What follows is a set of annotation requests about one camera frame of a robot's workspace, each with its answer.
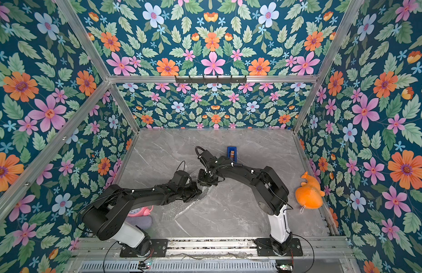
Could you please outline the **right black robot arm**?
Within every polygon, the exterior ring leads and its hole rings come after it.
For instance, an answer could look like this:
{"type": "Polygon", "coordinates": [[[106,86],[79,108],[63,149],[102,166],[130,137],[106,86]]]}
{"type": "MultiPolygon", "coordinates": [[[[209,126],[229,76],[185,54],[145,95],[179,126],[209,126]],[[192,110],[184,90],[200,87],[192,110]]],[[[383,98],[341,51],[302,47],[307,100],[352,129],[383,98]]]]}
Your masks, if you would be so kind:
{"type": "Polygon", "coordinates": [[[258,206],[268,215],[270,242],[273,252],[284,255],[290,248],[293,233],[287,218],[289,190],[273,168],[253,168],[236,163],[230,158],[212,155],[196,146],[198,160],[204,166],[198,173],[198,183],[204,187],[217,186],[232,179],[248,186],[258,206]]]}

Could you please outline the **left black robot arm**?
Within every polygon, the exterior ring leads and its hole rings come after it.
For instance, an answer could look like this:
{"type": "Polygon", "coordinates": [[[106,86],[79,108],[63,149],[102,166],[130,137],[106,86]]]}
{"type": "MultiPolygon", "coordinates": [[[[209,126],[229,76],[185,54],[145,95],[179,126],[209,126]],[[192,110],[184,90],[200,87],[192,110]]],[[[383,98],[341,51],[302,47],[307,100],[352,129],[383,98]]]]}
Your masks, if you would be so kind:
{"type": "Polygon", "coordinates": [[[126,222],[130,211],[175,201],[190,202],[201,194],[190,174],[182,170],[176,171],[168,183],[151,188],[129,189],[113,184],[83,210],[81,221],[99,240],[114,240],[143,257],[151,251],[150,237],[126,222]]]}

